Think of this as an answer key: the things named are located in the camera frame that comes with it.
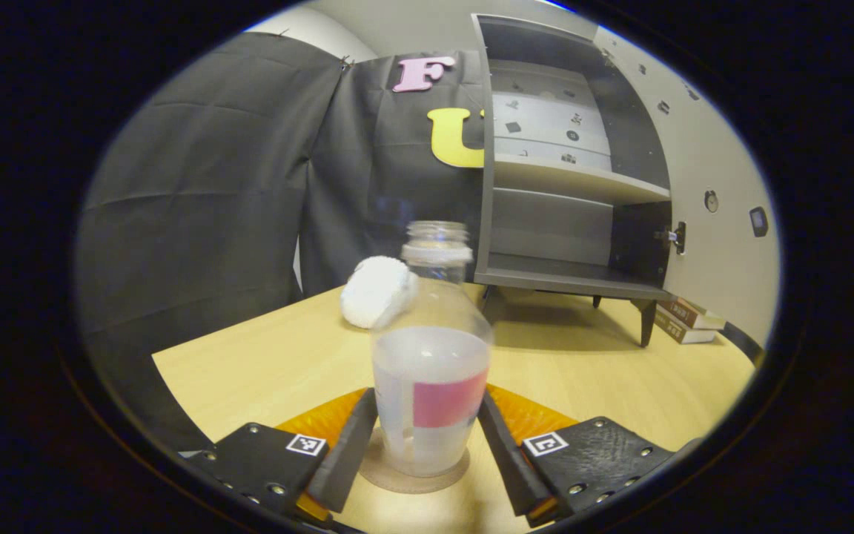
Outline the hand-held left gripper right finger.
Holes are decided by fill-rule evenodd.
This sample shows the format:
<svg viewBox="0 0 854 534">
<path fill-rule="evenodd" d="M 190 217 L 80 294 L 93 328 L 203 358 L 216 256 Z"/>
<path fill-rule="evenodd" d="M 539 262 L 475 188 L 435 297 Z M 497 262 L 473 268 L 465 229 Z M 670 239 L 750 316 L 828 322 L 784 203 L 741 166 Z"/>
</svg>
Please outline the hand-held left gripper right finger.
<svg viewBox="0 0 854 534">
<path fill-rule="evenodd" d="M 478 421 L 515 515 L 545 525 L 627 495 L 675 452 L 604 416 L 577 421 L 489 384 Z"/>
</svg>

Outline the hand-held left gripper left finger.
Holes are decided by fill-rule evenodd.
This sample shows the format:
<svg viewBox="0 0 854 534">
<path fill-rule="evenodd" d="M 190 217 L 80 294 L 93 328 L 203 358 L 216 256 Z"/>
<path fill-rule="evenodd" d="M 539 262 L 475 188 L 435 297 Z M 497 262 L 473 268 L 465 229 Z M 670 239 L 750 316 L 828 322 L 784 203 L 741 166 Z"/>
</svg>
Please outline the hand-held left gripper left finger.
<svg viewBox="0 0 854 534">
<path fill-rule="evenodd" d="M 331 524 L 345 508 L 376 419 L 375 391 L 361 388 L 277 426 L 244 423 L 185 460 L 265 510 Z"/>
</svg>

